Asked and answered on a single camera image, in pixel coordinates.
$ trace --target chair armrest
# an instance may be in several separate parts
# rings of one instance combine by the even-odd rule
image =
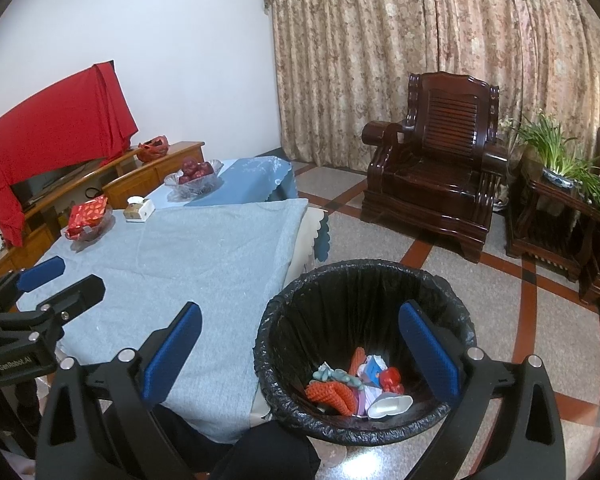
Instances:
[[[414,126],[388,121],[371,121],[362,128],[362,142],[369,146],[405,144],[406,136],[413,133]]]
[[[503,146],[485,143],[482,152],[482,171],[495,173],[504,177],[507,175],[507,150]]]

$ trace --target green leaves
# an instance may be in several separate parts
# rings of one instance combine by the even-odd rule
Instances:
[[[596,160],[581,158],[575,155],[576,150],[571,150],[571,153],[568,150],[570,142],[577,137],[565,139],[562,125],[542,110],[538,111],[535,122],[525,115],[522,117],[518,138],[536,149],[540,161],[549,170],[574,180],[584,199],[600,209],[600,176],[594,173]]]

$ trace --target television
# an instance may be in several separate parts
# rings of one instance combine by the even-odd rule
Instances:
[[[11,190],[22,204],[22,210],[27,210],[47,193],[71,180],[87,164],[88,162],[80,162],[79,164],[32,176],[27,180],[13,184]]]

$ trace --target orange knitted toy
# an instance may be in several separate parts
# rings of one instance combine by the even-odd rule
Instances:
[[[356,348],[356,351],[353,352],[353,357],[351,358],[351,364],[349,366],[349,375],[356,377],[358,375],[358,368],[360,368],[360,365],[365,361],[365,349],[362,348],[362,346],[359,346]]]
[[[333,383],[333,389],[342,398],[342,400],[344,400],[347,408],[352,414],[358,410],[358,402],[356,401],[356,397],[351,391],[351,388],[349,388],[346,384]]]
[[[311,402],[322,402],[338,410],[341,415],[351,416],[356,411],[356,399],[348,386],[329,382],[309,384],[304,390]]]

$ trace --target curtain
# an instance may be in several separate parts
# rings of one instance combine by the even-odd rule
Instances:
[[[600,126],[600,19],[586,0],[266,0],[282,146],[366,170],[371,120],[406,114],[410,73],[500,86],[500,117],[553,114],[584,155]]]

